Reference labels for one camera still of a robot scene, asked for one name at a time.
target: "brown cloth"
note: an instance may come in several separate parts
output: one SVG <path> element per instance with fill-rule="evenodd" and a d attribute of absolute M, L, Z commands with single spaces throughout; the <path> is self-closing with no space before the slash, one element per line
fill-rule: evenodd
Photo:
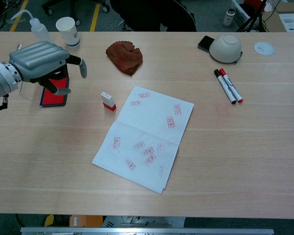
<path fill-rule="evenodd" d="M 115 42 L 106 50 L 112 63 L 123 73 L 132 76 L 143 62 L 139 48 L 131 42 Z"/>

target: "open notebook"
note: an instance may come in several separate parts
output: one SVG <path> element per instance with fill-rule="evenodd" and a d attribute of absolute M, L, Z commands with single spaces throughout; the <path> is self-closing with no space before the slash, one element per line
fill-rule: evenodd
<path fill-rule="evenodd" d="M 93 164 L 162 193 L 193 106 L 134 87 Z"/>

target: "chair wheel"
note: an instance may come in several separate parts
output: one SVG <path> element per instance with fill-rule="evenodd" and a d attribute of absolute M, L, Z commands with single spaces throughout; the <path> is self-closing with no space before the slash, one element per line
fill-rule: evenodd
<path fill-rule="evenodd" d="M 79 19 L 75 19 L 75 25 L 80 26 L 80 20 Z"/>
<path fill-rule="evenodd" d="M 105 13 L 107 13 L 107 12 L 109 12 L 110 11 L 110 6 L 109 5 L 103 5 L 102 6 L 102 10 L 103 10 L 103 12 L 105 12 Z"/>
<path fill-rule="evenodd" d="M 44 11 L 45 11 L 45 13 L 46 13 L 47 15 L 49 15 L 49 16 L 51 16 L 51 15 L 53 14 L 53 10 L 52 10 L 51 8 L 49 8 L 49 7 L 44 8 Z"/>

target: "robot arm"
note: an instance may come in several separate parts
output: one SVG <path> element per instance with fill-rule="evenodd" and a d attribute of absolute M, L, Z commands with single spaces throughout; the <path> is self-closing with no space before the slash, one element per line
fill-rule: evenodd
<path fill-rule="evenodd" d="M 20 81 L 38 82 L 53 94 L 68 94 L 71 92 L 69 88 L 58 89 L 50 81 L 67 77 L 67 64 L 79 65 L 81 76 L 87 77 L 86 63 L 82 58 L 49 42 L 35 43 L 12 52 L 9 64 L 0 63 L 0 97 L 16 90 Z"/>

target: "white bowl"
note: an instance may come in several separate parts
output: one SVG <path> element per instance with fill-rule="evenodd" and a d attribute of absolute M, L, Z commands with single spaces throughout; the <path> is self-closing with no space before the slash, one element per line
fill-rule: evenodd
<path fill-rule="evenodd" d="M 233 63 L 237 61 L 241 51 L 241 40 L 231 34 L 217 37 L 209 47 L 210 55 L 223 63 Z"/>

